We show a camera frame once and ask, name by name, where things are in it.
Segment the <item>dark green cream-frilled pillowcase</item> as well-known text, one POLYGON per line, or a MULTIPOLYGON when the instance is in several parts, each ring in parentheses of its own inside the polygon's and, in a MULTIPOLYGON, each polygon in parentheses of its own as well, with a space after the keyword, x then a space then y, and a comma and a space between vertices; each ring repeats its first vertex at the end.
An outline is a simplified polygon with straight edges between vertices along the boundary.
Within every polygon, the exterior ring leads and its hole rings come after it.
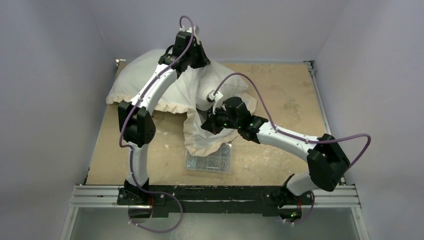
MULTIPOLYGON (((111 105, 130 101, 147 84, 164 53, 164 49, 153 49, 131 61, 117 75, 105 102, 111 105)), ((183 122, 184 145, 191 155, 205 157, 217 151, 221 144, 239 137, 234 129, 225 128, 213 134, 201 128, 206 111, 212 107, 212 103, 206 99, 207 95, 231 73, 231 69, 214 60, 203 68, 188 67, 165 91, 154 108, 160 112, 187 115, 183 122)))

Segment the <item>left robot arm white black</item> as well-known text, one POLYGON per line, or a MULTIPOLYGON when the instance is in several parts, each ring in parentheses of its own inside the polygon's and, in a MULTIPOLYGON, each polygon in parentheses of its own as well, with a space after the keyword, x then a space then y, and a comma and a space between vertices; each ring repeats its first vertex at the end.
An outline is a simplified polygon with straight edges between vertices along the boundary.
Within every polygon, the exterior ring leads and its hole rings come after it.
POLYGON ((201 43, 192 29, 179 31, 170 50, 159 58, 151 78, 130 101, 118 105, 119 146, 129 150, 129 173, 124 187, 131 189, 129 197, 138 205, 146 203, 149 191, 147 153, 156 134, 152 115, 166 90, 187 70, 210 64, 201 43))

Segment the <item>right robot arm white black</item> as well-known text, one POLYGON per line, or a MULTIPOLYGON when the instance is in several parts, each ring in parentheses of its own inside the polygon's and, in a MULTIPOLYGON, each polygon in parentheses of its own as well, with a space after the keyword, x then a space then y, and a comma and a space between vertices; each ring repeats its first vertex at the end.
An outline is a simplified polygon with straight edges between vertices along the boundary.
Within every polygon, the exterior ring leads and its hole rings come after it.
POLYGON ((224 129, 236 130, 246 141, 272 146, 304 160, 308 170, 290 176, 281 187, 280 196, 288 204, 315 189, 334 191, 350 165, 338 143, 325 143, 334 140, 332 135, 307 136, 289 130, 282 134, 269 119, 251 114, 240 97, 225 100, 223 107, 210 108, 201 128, 214 135, 224 129))

